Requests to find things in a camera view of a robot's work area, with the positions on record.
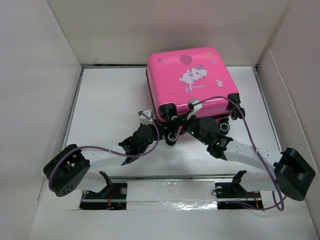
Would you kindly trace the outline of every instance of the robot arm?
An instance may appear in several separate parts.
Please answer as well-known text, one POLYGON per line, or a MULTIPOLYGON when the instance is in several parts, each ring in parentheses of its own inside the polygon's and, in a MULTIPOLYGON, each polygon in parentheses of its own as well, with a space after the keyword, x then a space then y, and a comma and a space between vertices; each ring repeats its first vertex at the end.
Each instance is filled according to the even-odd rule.
MULTIPOLYGON (((207 151, 217 159, 240 162, 266 171, 254 148, 222 135, 220 126, 213 117, 198 119, 194 115, 191 116, 182 124, 179 134, 184 133, 189 133, 207 145, 207 151)), ((276 179, 281 192, 296 201, 304 200, 316 173, 298 151, 292 148, 283 152, 259 149, 259 153, 276 179)), ((267 172, 240 171, 232 182, 234 187, 240 185, 247 192, 275 190, 267 172)))
MULTIPOLYGON (((241 187, 247 192, 274 191, 275 185, 269 174, 265 172, 266 168, 258 158, 254 148, 222 135, 220 126, 213 117, 197 118, 193 113, 197 112, 198 109, 200 107, 192 109, 184 116, 168 114, 166 117, 171 120, 169 123, 172 126, 167 127, 178 131, 179 126, 181 126, 179 135, 189 133, 198 141, 207 145, 207 151, 217 159, 240 162, 264 170, 264 172, 257 173, 245 170, 238 172, 232 180, 235 188, 241 187)), ((78 147, 75 144, 67 146, 43 169, 44 174, 49 179, 50 189, 58 197, 63 197, 76 189, 80 182, 86 179, 84 177, 89 168, 92 172, 94 169, 105 166, 113 158, 123 158, 121 165, 126 165, 149 153, 150 151, 145 152, 148 146, 156 140, 158 143, 162 139, 163 133, 169 128, 164 128, 155 121, 151 124, 152 111, 150 109, 140 112, 139 115, 141 125, 138 130, 132 136, 114 146, 112 150, 94 146, 78 147), (83 148, 104 150, 109 152, 109 156, 89 161, 81 154, 83 148)), ((302 201, 315 177, 315 171, 303 157, 292 148, 287 148, 284 152, 259 149, 259 153, 266 161, 282 193, 291 199, 302 201)), ((99 192, 99 195, 105 197, 110 194, 113 184, 104 172, 100 172, 100 174, 105 179, 106 186, 99 192)), ((83 190, 91 190, 88 189, 88 184, 83 183, 81 183, 81 186, 86 186, 83 190)))

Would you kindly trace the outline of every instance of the black caster wheel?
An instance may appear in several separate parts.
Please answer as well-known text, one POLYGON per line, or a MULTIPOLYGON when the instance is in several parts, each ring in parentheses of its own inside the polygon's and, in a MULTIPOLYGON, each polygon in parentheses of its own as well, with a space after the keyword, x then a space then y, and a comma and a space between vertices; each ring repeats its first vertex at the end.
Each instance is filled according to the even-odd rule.
POLYGON ((239 116, 238 111, 237 111, 236 109, 231 109, 231 111, 230 111, 230 118, 231 118, 232 120, 237 120, 237 119, 238 119, 238 116, 239 116))
POLYGON ((227 121, 220 121, 220 133, 222 135, 227 135, 230 130, 230 125, 227 121))
POLYGON ((246 116, 246 111, 245 111, 245 109, 244 109, 243 107, 240 107, 240 110, 241 110, 243 116, 246 116))
POLYGON ((165 143, 169 146, 173 146, 176 144, 177 140, 178 140, 177 134, 169 133, 165 138, 165 143))

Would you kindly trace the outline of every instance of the pink suitcase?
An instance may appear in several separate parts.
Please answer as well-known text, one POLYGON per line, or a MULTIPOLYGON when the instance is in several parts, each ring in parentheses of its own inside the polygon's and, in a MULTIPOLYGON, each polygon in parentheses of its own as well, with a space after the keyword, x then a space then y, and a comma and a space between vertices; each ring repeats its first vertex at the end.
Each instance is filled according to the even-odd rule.
MULTIPOLYGON (((163 107, 167 104, 176 106, 178 116, 189 111, 188 102, 195 98, 201 101, 213 96, 224 96, 240 106, 238 89, 213 47, 152 54, 147 60, 146 76, 156 119, 165 127, 169 119, 164 118, 166 110, 163 110, 163 107)), ((227 134, 230 129, 228 124, 230 112, 231 118, 237 119, 239 114, 233 106, 226 99, 219 98, 202 103, 202 109, 196 116, 214 117, 217 123, 220 123, 221 133, 227 134)), ((168 133, 171 134, 172 140, 177 140, 177 131, 175 129, 168 133)))

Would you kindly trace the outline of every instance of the purple cable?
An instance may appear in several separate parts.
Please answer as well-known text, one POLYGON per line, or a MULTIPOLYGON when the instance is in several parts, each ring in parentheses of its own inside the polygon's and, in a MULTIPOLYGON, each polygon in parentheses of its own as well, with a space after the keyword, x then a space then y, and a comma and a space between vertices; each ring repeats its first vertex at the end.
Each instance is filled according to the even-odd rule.
POLYGON ((115 154, 115 155, 118 155, 118 156, 122 156, 122 157, 126 157, 126 158, 138 158, 138 157, 143 157, 143 156, 151 153, 157 147, 157 145, 158 145, 158 143, 160 141, 159 129, 158 129, 157 125, 154 123, 153 119, 151 119, 150 117, 148 117, 144 113, 141 113, 141 115, 146 117, 147 119, 149 119, 151 121, 151 123, 155 127, 156 134, 157 134, 156 143, 154 144, 154 146, 149 151, 147 151, 145 153, 142 153, 140 155, 127 155, 127 154, 124 154, 124 153, 121 153, 121 152, 117 152, 117 151, 113 151, 113 150, 110 150, 110 149, 107 149, 107 148, 104 148, 104 147, 101 147, 101 146, 79 146, 79 147, 76 147, 76 148, 72 149, 71 151, 69 151, 66 155, 64 155, 60 159, 60 161, 58 161, 58 163, 54 166, 54 168, 53 168, 53 170, 52 170, 52 172, 50 174, 49 180, 48 180, 49 181, 50 190, 53 191, 53 188, 52 188, 53 182, 52 182, 52 180, 53 180, 53 177, 54 177, 57 169, 67 159, 67 157, 69 157, 71 154, 73 154, 76 151, 79 151, 79 150, 82 150, 82 149, 98 149, 98 150, 101 150, 101 151, 105 151, 105 152, 112 153, 112 154, 115 154))
MULTIPOLYGON (((272 197, 273 197, 273 201, 276 201, 276 196, 275 196, 275 192, 273 191, 272 192, 272 197)), ((269 207, 266 207, 266 208, 254 208, 253 206, 251 206, 250 204, 248 203, 245 203, 245 202, 242 202, 242 201, 227 201, 226 203, 229 203, 229 204, 239 204, 239 205, 242 205, 245 209, 250 209, 250 210, 258 210, 258 211, 265 211, 265 210, 270 210, 270 209, 274 209, 275 207, 277 207, 279 209, 279 204, 280 202, 275 202, 275 205, 273 206, 269 206, 269 207)))
POLYGON ((271 172, 271 170, 269 169, 268 164, 266 163, 266 161, 264 160, 264 158, 262 157, 262 155, 260 154, 260 152, 258 151, 258 149, 257 149, 257 147, 256 147, 256 145, 255 145, 255 143, 254 143, 254 140, 253 140, 252 135, 251 135, 251 132, 250 132, 250 130, 249 130, 247 121, 246 121, 245 116, 244 116, 244 114, 242 113, 240 107, 239 107, 234 101, 232 101, 231 99, 229 99, 229 98, 227 98, 227 97, 225 97, 225 96, 212 96, 212 97, 209 97, 209 98, 207 98, 207 99, 205 99, 205 100, 202 100, 202 101, 197 102, 196 104, 194 104, 194 106, 196 106, 196 105, 198 105, 198 104, 202 104, 202 103, 207 102, 207 101, 212 100, 212 99, 225 99, 225 100, 228 100, 232 105, 234 105, 234 107, 235 107, 235 108, 237 109, 237 111, 239 112, 240 116, 242 117, 242 120, 243 120, 244 126, 245 126, 245 128, 246 128, 246 131, 247 131, 247 133, 248 133, 248 136, 249 136, 251 145, 252 145, 253 149, 255 150, 256 154, 258 155, 258 157, 260 158, 260 160, 261 160, 262 164, 264 165, 266 171, 268 172, 268 174, 269 174, 269 176, 270 176, 270 178, 271 178, 271 180, 272 180, 272 182, 273 182, 273 184, 274 184, 274 186, 275 186, 275 189, 276 189, 276 191, 277 191, 277 193, 278 193, 278 195, 279 195, 279 198, 280 198, 279 204, 281 204, 281 207, 279 207, 279 204, 277 203, 276 198, 275 198, 275 196, 274 196, 274 192, 273 192, 273 196, 274 196, 274 197, 273 197, 273 200, 274 200, 274 204, 275 204, 275 205, 272 206, 272 208, 277 207, 280 211, 283 211, 283 210, 285 209, 285 203, 284 203, 284 198, 282 197, 280 188, 279 188, 279 186, 278 186, 278 184, 277 184, 274 176, 272 175, 272 172, 271 172))

